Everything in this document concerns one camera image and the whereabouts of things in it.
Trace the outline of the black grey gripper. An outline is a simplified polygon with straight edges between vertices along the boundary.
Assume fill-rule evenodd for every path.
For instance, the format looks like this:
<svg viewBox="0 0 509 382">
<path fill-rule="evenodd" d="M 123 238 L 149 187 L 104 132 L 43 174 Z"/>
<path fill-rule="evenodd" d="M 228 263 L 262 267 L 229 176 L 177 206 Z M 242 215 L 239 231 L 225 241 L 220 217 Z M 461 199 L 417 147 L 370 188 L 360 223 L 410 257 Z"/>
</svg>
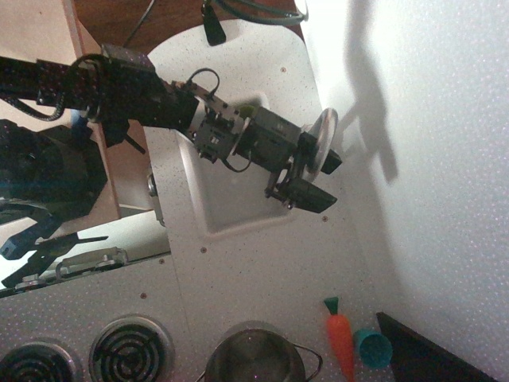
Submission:
<svg viewBox="0 0 509 382">
<path fill-rule="evenodd" d="M 205 117 L 192 133 L 197 153 L 210 162 L 221 161 L 230 171 L 242 173 L 252 164 L 270 173 L 265 197 L 287 209 L 322 213 L 337 198 L 303 179 L 305 165 L 317 151 L 317 138 L 265 107 L 217 108 L 209 99 Z M 330 149 L 321 172 L 332 174 L 342 160 Z"/>
</svg>

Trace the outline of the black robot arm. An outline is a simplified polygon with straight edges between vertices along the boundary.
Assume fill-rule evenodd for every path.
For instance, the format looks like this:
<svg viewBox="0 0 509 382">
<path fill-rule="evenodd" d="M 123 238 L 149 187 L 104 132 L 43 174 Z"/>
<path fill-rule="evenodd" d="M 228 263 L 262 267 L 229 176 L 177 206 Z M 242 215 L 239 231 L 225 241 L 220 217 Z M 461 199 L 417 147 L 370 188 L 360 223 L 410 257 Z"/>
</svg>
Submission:
<svg viewBox="0 0 509 382">
<path fill-rule="evenodd" d="M 130 121 L 178 131 L 210 162 L 238 155 L 270 174 L 265 195 L 289 209 L 321 213 L 336 198 L 314 184 L 341 158 L 323 136 L 303 131 L 265 107 L 222 100 L 215 90 L 185 81 L 165 81 L 148 56 L 104 45 L 72 64 L 1 59 L 1 98 L 45 122 L 77 110 L 100 123 L 110 145 L 126 140 Z"/>
</svg>

